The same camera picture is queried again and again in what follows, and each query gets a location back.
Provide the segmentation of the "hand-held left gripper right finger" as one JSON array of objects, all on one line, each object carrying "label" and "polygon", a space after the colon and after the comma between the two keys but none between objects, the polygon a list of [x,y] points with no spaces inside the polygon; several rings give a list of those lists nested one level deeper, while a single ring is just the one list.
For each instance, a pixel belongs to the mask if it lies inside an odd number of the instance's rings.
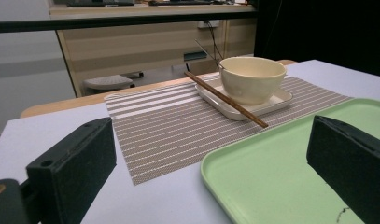
[{"label": "hand-held left gripper right finger", "polygon": [[380,224],[378,138],[343,121],[315,116],[306,159],[365,224]]}]

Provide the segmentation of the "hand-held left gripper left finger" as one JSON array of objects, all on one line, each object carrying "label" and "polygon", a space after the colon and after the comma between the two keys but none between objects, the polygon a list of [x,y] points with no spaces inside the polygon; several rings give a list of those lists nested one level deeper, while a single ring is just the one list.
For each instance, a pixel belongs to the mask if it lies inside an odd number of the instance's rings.
[{"label": "hand-held left gripper left finger", "polygon": [[80,125],[26,166],[42,224],[79,224],[116,166],[112,119]]}]

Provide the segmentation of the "green plastic tray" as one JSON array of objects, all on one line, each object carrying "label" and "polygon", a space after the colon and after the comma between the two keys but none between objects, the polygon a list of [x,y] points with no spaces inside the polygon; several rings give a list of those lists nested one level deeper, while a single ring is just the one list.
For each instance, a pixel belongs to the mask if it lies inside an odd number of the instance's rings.
[{"label": "green plastic tray", "polygon": [[236,224],[365,224],[308,164],[313,119],[380,140],[380,102],[353,99],[207,154],[203,181]]}]

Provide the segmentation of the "white square plate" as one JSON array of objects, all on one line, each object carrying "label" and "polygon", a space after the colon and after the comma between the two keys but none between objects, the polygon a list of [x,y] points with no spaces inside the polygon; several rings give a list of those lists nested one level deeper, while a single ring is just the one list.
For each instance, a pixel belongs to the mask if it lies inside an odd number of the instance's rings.
[{"label": "white square plate", "polygon": [[[220,93],[227,95],[227,93],[223,89],[221,80],[219,78],[209,79],[206,81],[206,83],[214,89],[216,89],[217,91],[219,91]],[[220,112],[226,118],[232,120],[246,119],[246,116],[241,114],[239,111],[237,111],[232,106],[219,99],[216,95],[214,95],[204,87],[200,86],[199,84],[195,85],[195,89],[205,101],[211,104],[218,112]],[[258,117],[260,115],[274,112],[278,109],[288,106],[291,103],[292,99],[293,95],[290,92],[278,89],[274,92],[274,94],[268,101],[260,105],[243,105],[243,108]]]}]

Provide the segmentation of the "cream ceramic bowl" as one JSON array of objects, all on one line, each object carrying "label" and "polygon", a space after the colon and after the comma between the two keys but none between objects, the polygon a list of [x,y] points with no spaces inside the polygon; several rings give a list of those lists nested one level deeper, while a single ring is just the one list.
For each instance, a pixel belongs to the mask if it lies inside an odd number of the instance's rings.
[{"label": "cream ceramic bowl", "polygon": [[219,64],[223,89],[241,105],[260,105],[268,101],[287,73],[282,63],[260,57],[231,57]]}]

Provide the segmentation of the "brown wooden chopstick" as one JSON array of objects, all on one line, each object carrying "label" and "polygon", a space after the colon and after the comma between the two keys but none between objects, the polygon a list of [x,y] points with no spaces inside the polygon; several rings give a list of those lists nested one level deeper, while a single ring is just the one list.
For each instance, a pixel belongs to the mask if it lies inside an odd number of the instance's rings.
[{"label": "brown wooden chopstick", "polygon": [[184,74],[187,77],[189,77],[191,80],[193,80],[195,83],[197,83],[198,85],[200,85],[204,89],[208,90],[209,92],[211,92],[215,96],[217,96],[220,100],[222,100],[226,104],[230,105],[231,107],[233,107],[234,109],[239,111],[242,115],[246,116],[248,119],[252,120],[253,122],[258,124],[262,128],[265,129],[265,128],[269,127],[269,125],[266,122],[264,122],[263,120],[259,119],[257,116],[253,115],[252,113],[250,113],[249,111],[244,109],[242,106],[237,104],[234,100],[232,100],[228,96],[222,94],[220,91],[216,90],[215,88],[213,88],[212,86],[210,86],[209,84],[204,82],[202,79],[195,76],[193,73],[186,71]]}]

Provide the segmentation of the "white spoon handle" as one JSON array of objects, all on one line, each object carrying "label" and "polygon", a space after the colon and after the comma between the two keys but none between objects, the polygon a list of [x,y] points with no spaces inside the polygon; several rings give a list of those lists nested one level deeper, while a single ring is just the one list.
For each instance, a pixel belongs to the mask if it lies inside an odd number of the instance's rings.
[{"label": "white spoon handle", "polygon": [[197,39],[194,39],[194,41],[198,45],[198,47],[217,64],[217,67],[219,67],[221,69],[225,69],[225,67],[216,59],[216,57],[213,56],[212,54],[210,54],[207,51],[207,49],[205,49]]}]

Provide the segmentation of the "wooden table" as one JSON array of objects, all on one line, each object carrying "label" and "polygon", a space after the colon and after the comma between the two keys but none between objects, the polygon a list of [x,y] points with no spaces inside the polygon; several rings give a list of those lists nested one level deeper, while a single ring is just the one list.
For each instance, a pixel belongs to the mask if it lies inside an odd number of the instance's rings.
[{"label": "wooden table", "polygon": [[169,87],[169,86],[182,84],[182,83],[186,83],[186,82],[190,82],[190,79],[188,77],[183,77],[183,78],[179,78],[179,79],[148,84],[145,86],[139,86],[139,87],[134,87],[134,88],[130,88],[130,89],[110,91],[110,92],[99,93],[99,94],[94,94],[94,95],[90,95],[90,96],[79,97],[79,98],[75,98],[75,99],[69,99],[69,100],[63,100],[63,101],[59,101],[59,102],[43,104],[43,105],[35,105],[35,106],[31,106],[31,107],[25,109],[21,113],[21,117],[22,118],[28,118],[28,117],[32,117],[32,116],[53,113],[53,112],[73,109],[73,108],[77,108],[77,107],[87,106],[87,105],[100,104],[104,101],[104,99],[107,95],[113,94],[113,93],[134,93],[134,92],[140,92],[140,91],[150,91],[150,90]]}]

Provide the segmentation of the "grey round stool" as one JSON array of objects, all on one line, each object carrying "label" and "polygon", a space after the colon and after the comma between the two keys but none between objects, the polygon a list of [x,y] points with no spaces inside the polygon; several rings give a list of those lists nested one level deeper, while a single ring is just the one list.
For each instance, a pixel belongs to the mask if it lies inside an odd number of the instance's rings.
[{"label": "grey round stool", "polygon": [[83,85],[94,91],[114,91],[135,86],[134,81],[126,75],[86,79],[83,81]]}]

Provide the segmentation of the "white partition panel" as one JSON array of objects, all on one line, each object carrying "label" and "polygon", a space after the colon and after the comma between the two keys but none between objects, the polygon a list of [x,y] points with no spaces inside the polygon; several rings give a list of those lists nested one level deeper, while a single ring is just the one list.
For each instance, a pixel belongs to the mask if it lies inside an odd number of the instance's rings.
[{"label": "white partition panel", "polygon": [[[47,0],[0,0],[0,21],[48,18]],[[0,134],[24,109],[75,96],[53,31],[0,34]]]}]

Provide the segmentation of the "striped woven placemat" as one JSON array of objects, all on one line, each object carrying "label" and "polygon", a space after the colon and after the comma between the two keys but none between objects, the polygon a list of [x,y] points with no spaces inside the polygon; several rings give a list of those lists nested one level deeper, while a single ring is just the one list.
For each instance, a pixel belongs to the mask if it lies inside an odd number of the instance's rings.
[{"label": "striped woven placemat", "polygon": [[[349,99],[297,77],[286,78],[282,90],[293,95],[291,103],[259,116],[269,128]],[[110,94],[105,104],[136,185],[263,131],[247,119],[226,118],[198,94],[192,81],[152,91]]]}]

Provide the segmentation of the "black curtain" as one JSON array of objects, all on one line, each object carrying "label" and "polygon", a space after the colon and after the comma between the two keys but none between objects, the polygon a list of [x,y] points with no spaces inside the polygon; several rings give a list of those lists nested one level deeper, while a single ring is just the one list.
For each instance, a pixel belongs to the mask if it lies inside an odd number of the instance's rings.
[{"label": "black curtain", "polygon": [[320,60],[380,76],[380,0],[250,0],[254,54]]}]

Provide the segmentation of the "light wooden desk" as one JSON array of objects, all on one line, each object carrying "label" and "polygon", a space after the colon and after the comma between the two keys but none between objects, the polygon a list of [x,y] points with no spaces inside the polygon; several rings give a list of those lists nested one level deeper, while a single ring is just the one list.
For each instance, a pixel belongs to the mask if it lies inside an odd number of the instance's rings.
[{"label": "light wooden desk", "polygon": [[[67,0],[47,0],[53,19],[86,19],[149,15],[206,14],[255,11],[251,6],[68,7]],[[210,58],[185,62],[183,54],[217,46],[223,58],[254,52],[256,18],[220,20],[217,28],[197,27],[199,21],[58,30],[56,32],[78,97],[83,81],[188,64],[199,75],[217,70]]]}]

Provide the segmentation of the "black keyboard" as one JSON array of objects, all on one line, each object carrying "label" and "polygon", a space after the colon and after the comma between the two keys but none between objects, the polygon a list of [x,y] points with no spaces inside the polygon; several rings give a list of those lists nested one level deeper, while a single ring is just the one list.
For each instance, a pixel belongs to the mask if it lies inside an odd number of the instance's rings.
[{"label": "black keyboard", "polygon": [[150,0],[149,6],[197,6],[197,5],[223,5],[224,2],[218,0]]},{"label": "black keyboard", "polygon": [[121,7],[134,6],[134,2],[125,2],[120,0],[69,0],[68,7]]}]

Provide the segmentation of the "black frame bar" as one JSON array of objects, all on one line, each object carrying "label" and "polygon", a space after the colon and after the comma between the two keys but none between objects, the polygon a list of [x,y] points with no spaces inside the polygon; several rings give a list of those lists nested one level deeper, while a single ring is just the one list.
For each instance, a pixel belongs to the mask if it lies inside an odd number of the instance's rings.
[{"label": "black frame bar", "polygon": [[258,11],[221,12],[206,14],[149,15],[132,17],[107,17],[43,21],[0,21],[0,34],[100,28],[126,25],[171,23],[186,21],[230,20],[257,18]]}]

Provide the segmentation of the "dark rectangular desk bracket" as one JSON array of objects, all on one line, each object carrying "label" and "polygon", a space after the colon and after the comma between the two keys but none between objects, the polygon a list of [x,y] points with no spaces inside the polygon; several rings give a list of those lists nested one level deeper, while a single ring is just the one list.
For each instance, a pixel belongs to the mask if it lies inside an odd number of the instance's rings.
[{"label": "dark rectangular desk bracket", "polygon": [[187,52],[183,54],[183,60],[185,62],[205,59],[207,54],[203,51]]}]

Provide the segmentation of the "white wall outlet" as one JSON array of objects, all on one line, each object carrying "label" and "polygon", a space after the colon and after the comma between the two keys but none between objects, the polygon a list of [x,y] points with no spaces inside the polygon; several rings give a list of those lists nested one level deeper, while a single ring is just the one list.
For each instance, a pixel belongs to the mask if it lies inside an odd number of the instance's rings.
[{"label": "white wall outlet", "polygon": [[217,28],[219,27],[220,20],[212,20],[212,21],[199,21],[197,27],[199,29],[204,28]]}]

